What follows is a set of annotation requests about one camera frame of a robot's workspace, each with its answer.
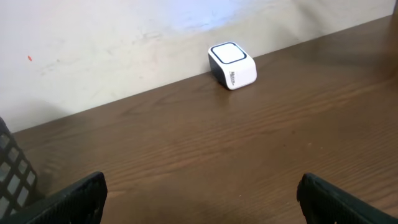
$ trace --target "top face of cube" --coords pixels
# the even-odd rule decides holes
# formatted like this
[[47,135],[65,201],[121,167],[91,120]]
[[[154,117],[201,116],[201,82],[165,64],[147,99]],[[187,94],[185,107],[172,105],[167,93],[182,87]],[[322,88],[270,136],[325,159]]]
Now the top face of cube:
[[227,42],[211,48],[213,54],[221,63],[230,64],[243,60],[247,55],[235,43]]

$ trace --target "black mesh object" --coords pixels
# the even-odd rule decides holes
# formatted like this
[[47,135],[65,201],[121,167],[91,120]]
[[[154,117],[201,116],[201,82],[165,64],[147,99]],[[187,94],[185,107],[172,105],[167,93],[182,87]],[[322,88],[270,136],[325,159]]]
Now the black mesh object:
[[37,199],[37,175],[0,118],[0,219]]
[[1,224],[96,224],[101,222],[106,200],[103,173],[95,172],[62,191],[39,200]]
[[393,224],[398,220],[313,174],[304,174],[297,200],[308,224]]

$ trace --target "wooden table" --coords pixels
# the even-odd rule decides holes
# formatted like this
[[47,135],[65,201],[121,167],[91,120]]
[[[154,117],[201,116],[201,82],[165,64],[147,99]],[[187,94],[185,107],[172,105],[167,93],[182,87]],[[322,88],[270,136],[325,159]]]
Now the wooden table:
[[46,194],[100,170],[103,223],[305,223],[313,172],[398,216],[398,23],[385,17],[21,131]]

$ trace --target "dark blue square outline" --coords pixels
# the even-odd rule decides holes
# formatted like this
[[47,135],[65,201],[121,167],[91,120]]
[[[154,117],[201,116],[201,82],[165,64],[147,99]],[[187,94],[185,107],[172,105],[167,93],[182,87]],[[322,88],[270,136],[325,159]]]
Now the dark blue square outline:
[[[219,47],[219,46],[226,45],[226,44],[233,44],[233,45],[235,45],[235,47],[237,47],[240,51],[242,51],[244,57],[241,58],[241,59],[237,59],[237,60],[235,60],[235,61],[233,61],[233,62],[230,62],[230,63],[224,63],[224,62],[218,57],[218,55],[213,51],[213,49],[214,49],[215,47]],[[219,60],[221,63],[225,64],[225,65],[228,65],[228,64],[231,64],[231,63],[234,63],[234,62],[243,60],[243,59],[245,59],[245,58],[248,57],[248,55],[246,55],[246,53],[244,53],[243,50],[242,50],[240,47],[238,47],[234,42],[227,42],[227,43],[223,43],[223,44],[220,44],[220,45],[216,45],[216,46],[212,47],[210,50],[211,50],[211,52],[218,58],[218,60]]]

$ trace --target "brown wooden surface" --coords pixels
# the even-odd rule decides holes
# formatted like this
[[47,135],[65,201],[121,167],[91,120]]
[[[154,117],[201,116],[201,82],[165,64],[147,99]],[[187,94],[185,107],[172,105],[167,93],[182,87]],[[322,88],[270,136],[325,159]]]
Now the brown wooden surface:
[[16,137],[46,194],[104,172],[103,223],[305,223],[304,172],[398,216],[397,27],[258,57],[240,90],[206,73]]

